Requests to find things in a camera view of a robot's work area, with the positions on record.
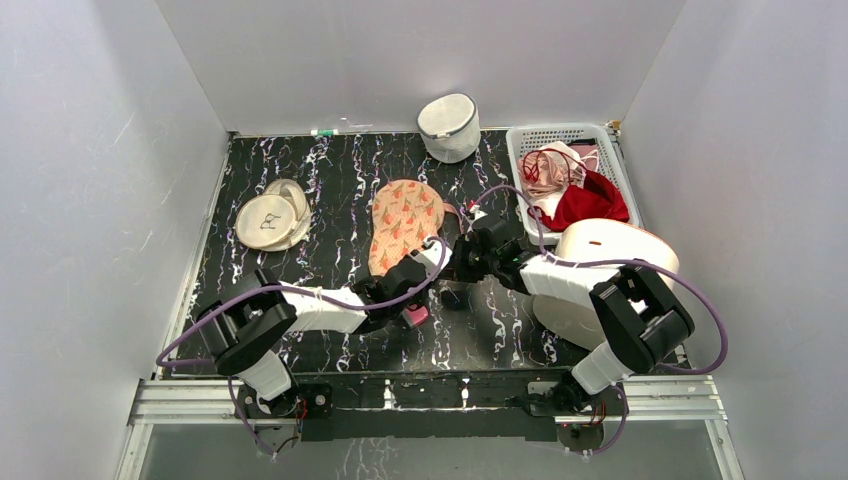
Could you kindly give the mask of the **floral mesh laundry bag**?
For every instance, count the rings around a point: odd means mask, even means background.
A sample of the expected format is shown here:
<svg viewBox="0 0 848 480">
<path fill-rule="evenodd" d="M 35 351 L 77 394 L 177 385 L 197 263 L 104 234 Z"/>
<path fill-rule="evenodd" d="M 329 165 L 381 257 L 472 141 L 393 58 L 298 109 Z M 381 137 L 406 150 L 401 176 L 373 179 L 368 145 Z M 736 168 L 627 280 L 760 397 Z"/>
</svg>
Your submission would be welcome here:
<svg viewBox="0 0 848 480">
<path fill-rule="evenodd" d="M 429 185 L 417 180 L 390 181 L 373 199 L 373 235 L 369 273 L 383 276 L 400 260 L 441 229 L 445 216 L 459 216 Z"/>
</svg>

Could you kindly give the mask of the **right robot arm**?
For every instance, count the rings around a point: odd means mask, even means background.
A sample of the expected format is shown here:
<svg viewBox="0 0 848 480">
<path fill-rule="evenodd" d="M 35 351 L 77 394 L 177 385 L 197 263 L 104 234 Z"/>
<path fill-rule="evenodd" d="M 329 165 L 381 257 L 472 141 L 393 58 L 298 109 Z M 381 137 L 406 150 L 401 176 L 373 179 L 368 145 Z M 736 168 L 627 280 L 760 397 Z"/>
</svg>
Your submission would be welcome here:
<svg viewBox="0 0 848 480">
<path fill-rule="evenodd" d="M 531 415 L 544 409 L 590 413 L 603 391 L 646 374 L 695 331 L 691 315 L 667 285 L 672 272 L 640 259 L 570 262 L 547 250 L 532 254 L 484 216 L 458 239 L 442 275 L 476 283 L 486 276 L 522 294 L 588 305 L 604 341 L 543 393 L 514 398 Z"/>
</svg>

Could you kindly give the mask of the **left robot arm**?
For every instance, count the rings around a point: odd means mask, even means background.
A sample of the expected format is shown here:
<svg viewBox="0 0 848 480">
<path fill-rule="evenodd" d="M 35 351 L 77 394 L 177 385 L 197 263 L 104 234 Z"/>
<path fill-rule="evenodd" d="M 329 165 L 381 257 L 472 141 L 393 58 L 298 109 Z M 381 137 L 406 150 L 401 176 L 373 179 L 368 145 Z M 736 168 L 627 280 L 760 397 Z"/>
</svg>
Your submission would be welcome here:
<svg viewBox="0 0 848 480">
<path fill-rule="evenodd" d="M 241 278 L 194 323 L 216 373 L 243 382 L 242 407 L 271 417 L 288 416 L 306 392 L 273 350 L 285 335 L 366 335 L 390 324 L 413 328 L 426 318 L 426 290 L 449 257 L 449 250 L 430 240 L 386 273 L 336 290 L 296 287 L 259 269 Z"/>
</svg>

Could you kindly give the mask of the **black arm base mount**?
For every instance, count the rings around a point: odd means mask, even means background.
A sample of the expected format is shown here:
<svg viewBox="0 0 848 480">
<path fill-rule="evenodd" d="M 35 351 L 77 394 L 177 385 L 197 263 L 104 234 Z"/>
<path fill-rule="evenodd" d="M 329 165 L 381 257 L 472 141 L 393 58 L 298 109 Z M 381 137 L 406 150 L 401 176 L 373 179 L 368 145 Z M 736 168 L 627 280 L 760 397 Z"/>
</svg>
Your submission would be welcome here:
<svg viewBox="0 0 848 480">
<path fill-rule="evenodd" d="M 300 379 L 303 396 L 288 416 L 271 417 L 242 407 L 243 386 L 232 390 L 235 411 L 256 424 L 261 439 L 279 451 L 296 440 L 395 437 L 522 438 L 592 450 L 604 439 L 604 421 L 616 412 L 603 392 L 581 411 L 544 409 L 531 415 L 514 398 L 543 393 L 566 372 L 390 375 Z"/>
</svg>

